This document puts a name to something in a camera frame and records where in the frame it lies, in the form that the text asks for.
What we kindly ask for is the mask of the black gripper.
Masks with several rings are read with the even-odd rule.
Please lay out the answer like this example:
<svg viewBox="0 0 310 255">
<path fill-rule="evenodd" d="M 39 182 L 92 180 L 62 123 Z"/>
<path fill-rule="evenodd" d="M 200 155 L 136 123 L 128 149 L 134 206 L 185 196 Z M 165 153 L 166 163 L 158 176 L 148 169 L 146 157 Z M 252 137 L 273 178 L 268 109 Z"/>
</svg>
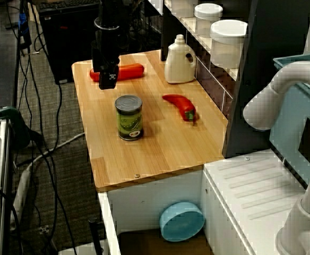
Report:
<svg viewBox="0 0 310 255">
<path fill-rule="evenodd" d="M 117 46 L 118 28 L 99 28 L 91 43 L 92 66 L 99 74 L 99 88 L 114 89 L 119 67 L 119 48 Z"/>
</svg>

